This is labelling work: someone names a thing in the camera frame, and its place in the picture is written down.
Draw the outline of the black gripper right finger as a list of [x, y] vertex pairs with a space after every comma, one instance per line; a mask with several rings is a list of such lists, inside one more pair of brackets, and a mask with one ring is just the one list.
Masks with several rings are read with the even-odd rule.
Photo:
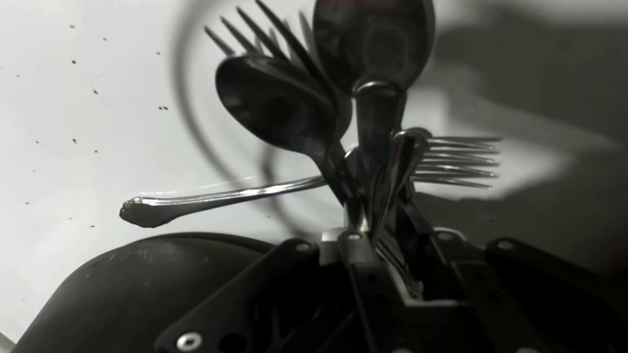
[[501, 238], [449, 248], [463, 299], [449, 353], [628, 353], [626, 285]]

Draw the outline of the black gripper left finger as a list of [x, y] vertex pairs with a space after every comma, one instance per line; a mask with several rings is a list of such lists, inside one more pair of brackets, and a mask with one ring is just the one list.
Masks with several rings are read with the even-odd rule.
[[271, 348], [271, 308], [320, 267], [320, 248], [289, 240], [200, 301], [155, 340], [155, 353], [257, 353]]

